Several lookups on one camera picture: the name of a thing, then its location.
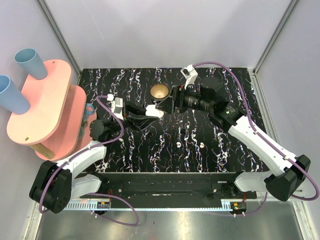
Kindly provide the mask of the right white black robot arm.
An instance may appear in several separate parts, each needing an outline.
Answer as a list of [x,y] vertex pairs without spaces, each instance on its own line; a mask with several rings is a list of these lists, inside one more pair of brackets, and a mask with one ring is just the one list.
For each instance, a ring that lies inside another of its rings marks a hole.
[[156,109],[165,113],[183,113],[187,109],[208,114],[212,124],[245,144],[268,167],[268,172],[241,173],[227,185],[228,195],[239,198],[244,192],[269,192],[287,201],[306,179],[311,161],[296,156],[263,132],[239,106],[226,99],[224,85],[214,77],[205,77],[199,88],[192,83],[168,88],[156,84],[150,89]]

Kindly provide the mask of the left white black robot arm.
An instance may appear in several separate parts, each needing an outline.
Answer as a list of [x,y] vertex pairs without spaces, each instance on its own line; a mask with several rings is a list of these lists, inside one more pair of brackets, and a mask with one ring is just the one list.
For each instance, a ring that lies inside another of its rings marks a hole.
[[96,173],[79,174],[107,153],[107,145],[119,140],[125,128],[142,131],[164,116],[154,104],[146,108],[125,103],[111,108],[113,119],[96,119],[89,125],[92,140],[76,153],[57,162],[46,160],[38,170],[29,198],[39,203],[42,212],[61,212],[76,198],[92,193],[103,198],[108,186]]

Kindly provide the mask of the white earbud charging case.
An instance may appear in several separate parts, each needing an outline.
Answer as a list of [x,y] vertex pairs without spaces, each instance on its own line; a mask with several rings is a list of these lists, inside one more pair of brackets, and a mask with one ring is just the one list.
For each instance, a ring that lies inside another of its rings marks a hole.
[[165,114],[162,110],[156,109],[155,104],[150,104],[145,109],[146,109],[145,115],[148,117],[162,118]]

